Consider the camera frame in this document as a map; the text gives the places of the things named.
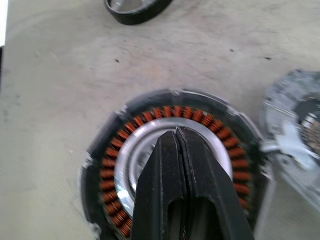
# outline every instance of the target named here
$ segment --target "gray floor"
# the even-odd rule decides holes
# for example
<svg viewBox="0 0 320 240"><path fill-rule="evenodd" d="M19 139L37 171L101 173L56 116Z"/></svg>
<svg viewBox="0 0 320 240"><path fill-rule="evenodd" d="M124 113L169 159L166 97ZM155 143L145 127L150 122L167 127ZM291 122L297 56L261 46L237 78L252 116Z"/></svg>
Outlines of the gray floor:
<svg viewBox="0 0 320 240"><path fill-rule="evenodd" d="M193 87L257 122L276 78L319 70L319 22L317 0L174 0L138 26L118 24L102 0L11 0L0 239L92 239L77 174L112 111L145 91ZM319 226L319 213L280 181L262 239L315 240Z"/></svg>

